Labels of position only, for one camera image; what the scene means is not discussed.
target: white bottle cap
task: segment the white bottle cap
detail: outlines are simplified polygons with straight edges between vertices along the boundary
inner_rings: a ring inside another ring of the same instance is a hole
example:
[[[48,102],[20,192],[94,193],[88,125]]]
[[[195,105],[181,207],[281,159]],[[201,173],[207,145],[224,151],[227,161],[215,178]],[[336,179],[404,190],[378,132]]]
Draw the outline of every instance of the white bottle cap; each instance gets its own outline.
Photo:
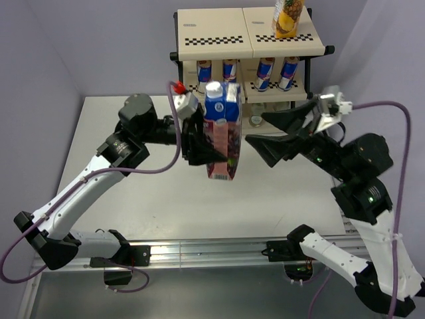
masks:
[[[223,96],[223,88],[218,81],[209,82],[205,87],[205,90],[209,98],[220,98]]]

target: black shelf frame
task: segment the black shelf frame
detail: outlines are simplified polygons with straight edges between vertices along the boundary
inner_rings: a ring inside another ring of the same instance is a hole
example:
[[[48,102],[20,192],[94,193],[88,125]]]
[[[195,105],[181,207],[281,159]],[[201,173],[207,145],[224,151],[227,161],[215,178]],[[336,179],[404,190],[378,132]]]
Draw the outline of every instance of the black shelf frame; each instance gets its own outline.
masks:
[[[307,12],[310,16],[310,19],[313,20],[313,9],[307,8]],[[179,81],[183,82],[183,62],[179,60],[179,15],[177,12],[173,14],[174,18],[174,29],[175,29],[175,46],[177,51],[170,53],[170,60],[177,65],[177,70],[179,72]],[[304,90],[307,93],[307,99],[310,100],[313,98],[314,94],[311,91],[311,60],[321,56],[331,55],[335,52],[335,47],[333,45],[327,45],[325,47],[325,53],[323,55],[316,56],[300,56],[299,61],[304,61]],[[291,108],[296,107],[296,102],[291,101]]]

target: gray floor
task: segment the gray floor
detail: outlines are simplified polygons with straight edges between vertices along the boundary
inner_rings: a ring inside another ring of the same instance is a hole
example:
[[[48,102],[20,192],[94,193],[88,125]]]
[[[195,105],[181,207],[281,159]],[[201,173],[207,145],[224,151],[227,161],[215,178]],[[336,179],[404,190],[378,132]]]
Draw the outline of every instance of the gray floor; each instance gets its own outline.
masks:
[[[281,265],[149,274],[151,284],[135,294],[105,290],[101,272],[44,274],[31,318],[307,318],[311,298],[327,275],[300,288],[284,280]],[[140,284],[142,278],[134,281]],[[319,297],[313,317],[378,318],[336,274]]]

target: barcode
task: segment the barcode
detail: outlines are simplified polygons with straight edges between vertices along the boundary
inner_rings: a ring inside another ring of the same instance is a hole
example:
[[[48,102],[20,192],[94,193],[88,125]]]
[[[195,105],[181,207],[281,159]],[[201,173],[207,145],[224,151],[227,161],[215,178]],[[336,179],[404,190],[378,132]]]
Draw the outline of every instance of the barcode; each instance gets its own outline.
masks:
[[[214,179],[221,179],[223,181],[227,181],[228,180],[228,176],[227,175],[219,175],[219,174],[215,174],[214,175]]]

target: pineapple picture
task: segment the pineapple picture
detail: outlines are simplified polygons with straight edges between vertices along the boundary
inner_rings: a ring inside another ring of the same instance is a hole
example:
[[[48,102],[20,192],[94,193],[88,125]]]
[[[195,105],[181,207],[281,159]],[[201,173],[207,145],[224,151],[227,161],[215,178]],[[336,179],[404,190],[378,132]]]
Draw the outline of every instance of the pineapple picture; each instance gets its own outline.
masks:
[[[276,21],[276,37],[294,37],[303,11],[304,0],[284,0],[283,10]]]

